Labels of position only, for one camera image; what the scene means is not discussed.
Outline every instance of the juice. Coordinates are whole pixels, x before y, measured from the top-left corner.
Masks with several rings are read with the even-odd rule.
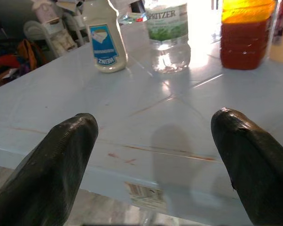
[[[222,24],[221,60],[226,68],[252,70],[264,58],[269,20],[254,23]]]
[[[221,61],[224,67],[252,70],[264,58],[273,0],[224,0]]]

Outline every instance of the water bottle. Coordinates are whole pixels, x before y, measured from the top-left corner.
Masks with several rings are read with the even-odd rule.
[[[186,69],[190,62],[187,1],[146,0],[145,9],[153,70],[175,73]]]

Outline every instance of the table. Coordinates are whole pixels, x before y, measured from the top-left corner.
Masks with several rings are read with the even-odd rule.
[[[122,33],[129,54],[123,71],[97,71],[86,44],[0,87],[0,166],[15,168],[54,125],[91,113],[100,132],[81,188],[208,225],[251,224],[210,120],[223,106],[240,110],[283,145],[283,64],[224,69],[219,42],[209,44],[202,32],[190,37],[188,70],[161,75],[150,66],[145,25]],[[145,186],[135,187],[140,194],[159,188],[163,199],[141,203],[126,182]]]

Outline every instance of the bottle label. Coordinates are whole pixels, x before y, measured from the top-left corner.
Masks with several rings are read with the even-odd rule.
[[[147,27],[152,44],[176,45],[189,40],[187,4],[163,10],[147,10]]]
[[[280,2],[272,43],[273,45],[280,46],[282,41],[283,41],[283,0]]]
[[[91,26],[89,29],[94,57],[97,59],[97,63],[103,66],[115,64],[117,62],[115,57],[118,56],[118,52],[113,43],[108,26],[106,24]]]

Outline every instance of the floor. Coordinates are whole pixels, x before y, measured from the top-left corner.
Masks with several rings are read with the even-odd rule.
[[[13,170],[0,167],[0,187]],[[145,224],[149,212],[138,207],[111,199],[106,196],[79,190],[69,219],[64,226],[90,225],[164,225],[164,226],[205,226],[189,220],[157,214],[153,222]]]

